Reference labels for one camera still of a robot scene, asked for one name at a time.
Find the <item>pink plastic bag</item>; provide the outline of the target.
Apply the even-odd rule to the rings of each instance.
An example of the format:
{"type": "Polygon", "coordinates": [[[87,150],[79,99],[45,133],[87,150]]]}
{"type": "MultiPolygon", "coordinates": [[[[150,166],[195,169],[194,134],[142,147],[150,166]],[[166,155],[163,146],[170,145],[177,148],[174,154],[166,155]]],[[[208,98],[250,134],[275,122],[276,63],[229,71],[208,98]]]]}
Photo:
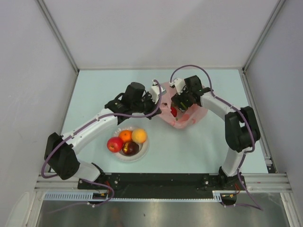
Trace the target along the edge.
{"type": "Polygon", "coordinates": [[[208,110],[200,107],[198,105],[192,105],[186,111],[182,112],[178,110],[178,120],[170,113],[170,107],[172,105],[171,98],[176,94],[176,90],[169,86],[168,82],[161,84],[166,89],[166,94],[164,94],[161,98],[160,110],[161,114],[158,115],[163,121],[173,126],[176,129],[184,129],[187,126],[198,123],[201,119],[203,119],[208,110]]]}

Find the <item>fake cherry tomatoes bunch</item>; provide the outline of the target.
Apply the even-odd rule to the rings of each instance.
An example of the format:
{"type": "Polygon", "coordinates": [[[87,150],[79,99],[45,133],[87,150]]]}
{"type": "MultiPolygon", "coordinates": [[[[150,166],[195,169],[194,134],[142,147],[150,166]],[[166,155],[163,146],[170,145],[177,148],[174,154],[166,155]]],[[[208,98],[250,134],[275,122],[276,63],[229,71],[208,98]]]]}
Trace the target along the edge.
{"type": "Polygon", "coordinates": [[[175,118],[175,120],[178,120],[178,110],[174,105],[171,105],[170,107],[170,113],[172,114],[172,116],[175,118]]]}

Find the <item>fake yellow fruit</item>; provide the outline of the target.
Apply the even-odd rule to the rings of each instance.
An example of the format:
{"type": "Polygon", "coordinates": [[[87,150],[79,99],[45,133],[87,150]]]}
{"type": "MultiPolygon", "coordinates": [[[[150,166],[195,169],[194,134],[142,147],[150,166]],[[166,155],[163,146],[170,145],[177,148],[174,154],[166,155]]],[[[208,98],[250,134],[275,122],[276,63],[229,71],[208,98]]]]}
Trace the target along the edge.
{"type": "Polygon", "coordinates": [[[147,138],[147,132],[144,129],[138,128],[132,132],[132,140],[136,143],[144,143],[147,138]]]}

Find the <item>fake orange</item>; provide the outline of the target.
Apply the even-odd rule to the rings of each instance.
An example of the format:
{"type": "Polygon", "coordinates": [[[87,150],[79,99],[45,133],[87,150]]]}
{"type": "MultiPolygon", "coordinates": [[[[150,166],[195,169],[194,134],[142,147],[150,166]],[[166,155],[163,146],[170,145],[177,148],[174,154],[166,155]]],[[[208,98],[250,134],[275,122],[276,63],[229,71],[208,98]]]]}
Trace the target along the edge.
{"type": "Polygon", "coordinates": [[[123,143],[127,143],[132,141],[132,133],[131,130],[123,130],[119,133],[119,138],[123,141],[123,143]]]}

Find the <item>fake dark purple fruit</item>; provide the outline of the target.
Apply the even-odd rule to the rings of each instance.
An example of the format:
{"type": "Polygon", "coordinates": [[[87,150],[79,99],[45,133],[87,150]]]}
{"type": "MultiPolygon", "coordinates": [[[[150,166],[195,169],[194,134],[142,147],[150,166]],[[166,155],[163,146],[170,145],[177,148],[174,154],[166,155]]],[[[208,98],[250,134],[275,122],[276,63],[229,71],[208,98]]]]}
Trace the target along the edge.
{"type": "Polygon", "coordinates": [[[127,142],[122,147],[122,152],[126,156],[133,156],[139,152],[139,145],[133,141],[127,142]]]}

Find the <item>fake red apple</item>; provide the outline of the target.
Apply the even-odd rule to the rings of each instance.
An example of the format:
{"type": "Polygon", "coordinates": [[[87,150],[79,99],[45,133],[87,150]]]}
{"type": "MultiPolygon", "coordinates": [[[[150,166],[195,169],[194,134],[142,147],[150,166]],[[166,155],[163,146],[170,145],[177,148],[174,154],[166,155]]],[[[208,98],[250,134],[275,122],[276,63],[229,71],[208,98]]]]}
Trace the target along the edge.
{"type": "Polygon", "coordinates": [[[124,145],[123,140],[120,137],[111,137],[107,141],[107,148],[112,153],[119,152],[124,145]]]}

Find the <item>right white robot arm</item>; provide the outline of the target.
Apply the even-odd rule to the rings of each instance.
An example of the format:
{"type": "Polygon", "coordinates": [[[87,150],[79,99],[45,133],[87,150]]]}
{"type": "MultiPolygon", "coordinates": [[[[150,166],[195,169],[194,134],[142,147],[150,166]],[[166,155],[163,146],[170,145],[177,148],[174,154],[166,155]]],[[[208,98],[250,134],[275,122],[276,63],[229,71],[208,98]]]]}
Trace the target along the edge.
{"type": "Polygon", "coordinates": [[[223,165],[219,168],[217,184],[224,190],[241,184],[240,168],[247,153],[255,149],[260,139],[260,130],[254,110],[250,106],[237,108],[216,96],[210,87],[204,87],[198,76],[186,79],[171,79],[170,87],[176,90],[172,102],[182,111],[193,105],[212,111],[224,120],[225,141],[228,152],[223,165]]]}

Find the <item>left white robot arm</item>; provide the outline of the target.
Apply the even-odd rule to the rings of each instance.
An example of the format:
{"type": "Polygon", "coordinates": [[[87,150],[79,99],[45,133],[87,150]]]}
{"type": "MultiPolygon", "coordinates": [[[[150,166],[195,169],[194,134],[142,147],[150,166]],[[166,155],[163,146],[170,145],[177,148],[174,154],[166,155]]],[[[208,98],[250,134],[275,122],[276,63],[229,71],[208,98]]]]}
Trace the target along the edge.
{"type": "Polygon", "coordinates": [[[130,83],[125,92],[109,101],[104,109],[82,126],[59,135],[54,132],[47,139],[41,176],[45,179],[45,167],[50,166],[62,180],[71,177],[88,181],[94,189],[101,188],[105,178],[96,164],[79,161],[77,155],[99,134],[117,126],[129,118],[148,118],[161,113],[160,104],[166,90],[157,80],[150,91],[138,82],[130,83]]]}

